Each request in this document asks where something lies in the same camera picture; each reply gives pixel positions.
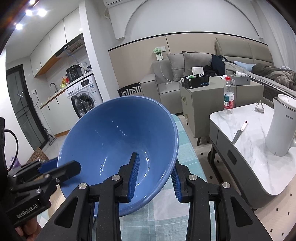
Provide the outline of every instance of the drawer handle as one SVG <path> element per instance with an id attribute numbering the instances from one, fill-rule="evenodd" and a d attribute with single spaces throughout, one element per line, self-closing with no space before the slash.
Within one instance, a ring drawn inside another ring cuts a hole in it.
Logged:
<path id="1" fill-rule="evenodd" d="M 231 162 L 235 165 L 236 162 L 237 162 L 237 159 L 235 158 L 235 156 L 233 155 L 233 153 L 230 150 L 228 150 L 227 156 L 229 157 L 229 159 L 231 160 Z"/>

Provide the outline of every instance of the kettle lid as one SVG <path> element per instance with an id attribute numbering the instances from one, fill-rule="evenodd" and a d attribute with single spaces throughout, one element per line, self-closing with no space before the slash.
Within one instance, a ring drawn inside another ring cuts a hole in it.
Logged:
<path id="1" fill-rule="evenodd" d="M 283 105 L 289 107 L 290 109 L 296 111 L 296 100 L 283 94 L 278 95 L 278 101 L 280 101 Z"/>

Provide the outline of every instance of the bottle label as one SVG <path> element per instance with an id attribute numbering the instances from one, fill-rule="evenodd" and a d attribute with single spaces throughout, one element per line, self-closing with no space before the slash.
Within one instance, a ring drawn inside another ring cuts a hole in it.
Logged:
<path id="1" fill-rule="evenodd" d="M 234 95 L 224 94 L 224 108 L 233 109 L 233 100 L 234 100 Z"/>

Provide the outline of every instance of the human hand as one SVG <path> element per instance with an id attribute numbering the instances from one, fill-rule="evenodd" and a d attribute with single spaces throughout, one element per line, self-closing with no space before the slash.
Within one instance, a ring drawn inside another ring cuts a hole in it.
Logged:
<path id="1" fill-rule="evenodd" d="M 37 217 L 35 217 L 29 220 L 22 228 L 17 227 L 15 230 L 21 237 L 24 236 L 24 234 L 27 234 L 27 241 L 34 241 L 42 228 L 39 223 L 37 223 Z"/>

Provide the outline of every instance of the plastic water bottle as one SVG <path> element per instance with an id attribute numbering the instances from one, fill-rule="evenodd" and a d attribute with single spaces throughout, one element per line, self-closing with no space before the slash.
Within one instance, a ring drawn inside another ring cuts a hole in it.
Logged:
<path id="1" fill-rule="evenodd" d="M 231 78 L 227 76 L 224 84 L 224 112 L 226 114 L 232 114 L 233 112 L 233 101 L 234 101 L 234 90 L 231 84 Z"/>

